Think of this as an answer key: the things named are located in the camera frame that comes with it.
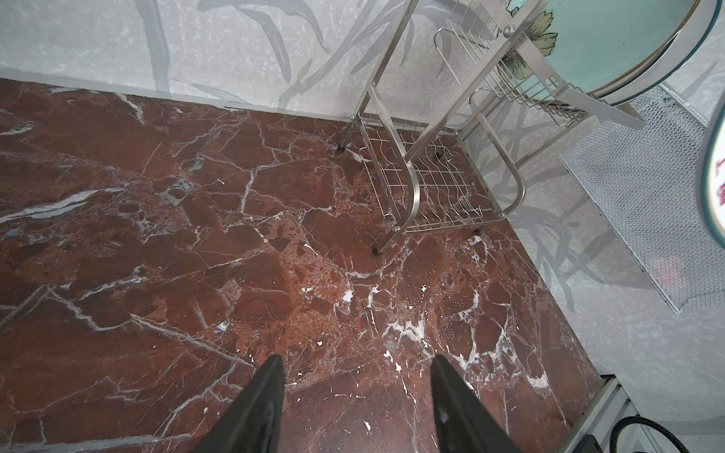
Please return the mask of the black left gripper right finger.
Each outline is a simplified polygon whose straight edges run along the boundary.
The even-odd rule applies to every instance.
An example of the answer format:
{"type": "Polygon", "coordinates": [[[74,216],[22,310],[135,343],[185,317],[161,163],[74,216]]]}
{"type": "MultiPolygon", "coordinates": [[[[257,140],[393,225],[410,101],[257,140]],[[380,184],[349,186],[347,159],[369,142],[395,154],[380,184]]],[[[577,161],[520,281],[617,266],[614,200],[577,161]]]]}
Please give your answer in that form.
{"type": "Polygon", "coordinates": [[[519,452],[450,362],[430,366],[433,417],[440,452],[519,452]]]}

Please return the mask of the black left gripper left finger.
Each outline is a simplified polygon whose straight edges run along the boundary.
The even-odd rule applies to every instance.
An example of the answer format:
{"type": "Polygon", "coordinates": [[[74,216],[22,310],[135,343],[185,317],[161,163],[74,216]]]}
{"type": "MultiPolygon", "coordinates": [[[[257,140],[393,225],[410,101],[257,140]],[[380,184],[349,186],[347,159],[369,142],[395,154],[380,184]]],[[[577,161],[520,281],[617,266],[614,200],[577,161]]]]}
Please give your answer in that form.
{"type": "Polygon", "coordinates": [[[270,356],[193,452],[277,452],[285,372],[270,356]]]}

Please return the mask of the large orange sunburst plate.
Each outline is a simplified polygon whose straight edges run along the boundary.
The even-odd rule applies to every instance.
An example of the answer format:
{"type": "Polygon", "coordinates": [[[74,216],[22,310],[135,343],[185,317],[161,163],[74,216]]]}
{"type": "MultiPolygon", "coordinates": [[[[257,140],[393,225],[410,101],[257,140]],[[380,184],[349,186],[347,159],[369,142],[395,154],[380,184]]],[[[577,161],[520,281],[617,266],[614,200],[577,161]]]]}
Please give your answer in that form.
{"type": "Polygon", "coordinates": [[[710,236],[724,247],[724,96],[706,128],[697,170],[697,202],[710,236]]]}

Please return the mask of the green flower plate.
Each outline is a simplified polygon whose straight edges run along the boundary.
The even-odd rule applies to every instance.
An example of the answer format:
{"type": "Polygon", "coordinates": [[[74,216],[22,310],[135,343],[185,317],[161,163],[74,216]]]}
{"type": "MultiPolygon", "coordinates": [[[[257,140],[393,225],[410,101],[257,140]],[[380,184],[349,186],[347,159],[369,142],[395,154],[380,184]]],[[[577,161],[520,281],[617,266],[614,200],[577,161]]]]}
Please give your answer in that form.
{"type": "Polygon", "coordinates": [[[604,98],[636,79],[713,1],[549,1],[526,36],[566,82],[604,98]]]}

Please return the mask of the stainless steel dish rack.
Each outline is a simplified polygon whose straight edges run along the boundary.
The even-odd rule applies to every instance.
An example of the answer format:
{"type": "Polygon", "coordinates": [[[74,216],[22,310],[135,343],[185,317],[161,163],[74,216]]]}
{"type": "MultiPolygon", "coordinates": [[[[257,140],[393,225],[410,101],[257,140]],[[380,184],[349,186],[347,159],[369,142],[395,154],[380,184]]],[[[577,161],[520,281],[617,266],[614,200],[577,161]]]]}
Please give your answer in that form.
{"type": "Polygon", "coordinates": [[[508,209],[487,209],[457,166],[464,136],[474,128],[500,143],[488,120],[500,104],[541,111],[563,126],[594,117],[642,128],[645,122],[632,99],[666,79],[702,45],[724,9],[722,2],[713,2],[697,9],[634,81],[604,98],[566,82],[526,36],[549,1],[447,1],[432,45],[415,58],[422,77],[416,79],[409,69],[387,77],[394,57],[413,58],[413,14],[420,3],[403,2],[338,142],[340,150],[358,143],[373,164],[384,221],[373,251],[407,234],[480,228],[509,215],[508,209]]]}

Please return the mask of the aluminium frame rail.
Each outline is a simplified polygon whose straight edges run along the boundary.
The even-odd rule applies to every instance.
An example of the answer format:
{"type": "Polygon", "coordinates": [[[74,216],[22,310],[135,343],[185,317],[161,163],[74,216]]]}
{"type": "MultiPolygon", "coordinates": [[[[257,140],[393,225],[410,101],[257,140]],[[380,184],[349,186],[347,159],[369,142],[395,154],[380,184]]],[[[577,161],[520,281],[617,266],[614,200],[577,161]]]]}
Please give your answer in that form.
{"type": "MultiPolygon", "coordinates": [[[[640,416],[640,411],[614,375],[602,376],[603,385],[583,411],[580,420],[556,449],[574,452],[586,434],[592,435],[603,452],[610,451],[612,433],[620,420],[640,416]]],[[[617,438],[618,452],[678,452],[678,449],[655,428],[632,424],[621,430],[617,438]]]]}

